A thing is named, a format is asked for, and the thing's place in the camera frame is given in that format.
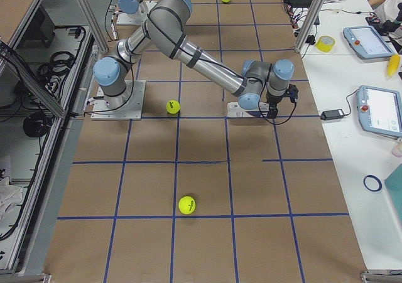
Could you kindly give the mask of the tennis ball near arm base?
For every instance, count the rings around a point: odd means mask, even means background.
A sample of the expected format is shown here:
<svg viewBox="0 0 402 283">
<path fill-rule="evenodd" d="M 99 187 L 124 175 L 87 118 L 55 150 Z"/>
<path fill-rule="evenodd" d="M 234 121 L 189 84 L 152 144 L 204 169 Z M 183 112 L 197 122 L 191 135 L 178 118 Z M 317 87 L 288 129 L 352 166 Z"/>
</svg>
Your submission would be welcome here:
<svg viewBox="0 0 402 283">
<path fill-rule="evenodd" d="M 179 113 L 179 111 L 180 111 L 180 103 L 179 103 L 179 101 L 177 101 L 177 100 L 169 100 L 166 103 L 166 111 L 169 114 L 172 114 L 172 115 Z"/>
</svg>

